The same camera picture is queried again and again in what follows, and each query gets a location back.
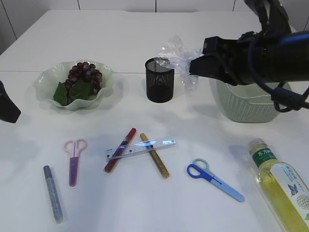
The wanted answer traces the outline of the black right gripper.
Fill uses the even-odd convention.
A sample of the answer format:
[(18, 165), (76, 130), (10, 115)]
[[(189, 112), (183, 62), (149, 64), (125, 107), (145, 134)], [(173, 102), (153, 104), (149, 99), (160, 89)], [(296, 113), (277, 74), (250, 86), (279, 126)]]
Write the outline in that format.
[(232, 86), (255, 83), (248, 66), (248, 49), (256, 32), (249, 31), (237, 40), (217, 39), (217, 55), (201, 56), (190, 62), (189, 73), (228, 83)]

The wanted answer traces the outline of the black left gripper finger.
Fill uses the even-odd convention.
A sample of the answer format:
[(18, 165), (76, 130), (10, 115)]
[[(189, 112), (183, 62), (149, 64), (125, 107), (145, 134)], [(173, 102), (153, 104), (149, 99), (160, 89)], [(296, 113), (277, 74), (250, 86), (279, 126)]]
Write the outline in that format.
[(8, 96), (3, 82), (0, 82), (0, 119), (8, 123), (16, 123), (21, 115), (20, 109)]

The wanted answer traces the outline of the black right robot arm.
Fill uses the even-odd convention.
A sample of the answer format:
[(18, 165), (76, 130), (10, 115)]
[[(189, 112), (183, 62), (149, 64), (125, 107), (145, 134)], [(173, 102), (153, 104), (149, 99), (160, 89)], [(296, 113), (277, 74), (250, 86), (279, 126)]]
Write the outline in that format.
[[(265, 31), (252, 51), (256, 72), (264, 83), (309, 79), (309, 33), (291, 31), (286, 10), (278, 0), (247, 0)], [(254, 83), (248, 65), (248, 49), (256, 37), (246, 32), (237, 40), (208, 37), (202, 56), (190, 62), (191, 75), (209, 77), (230, 85)]]

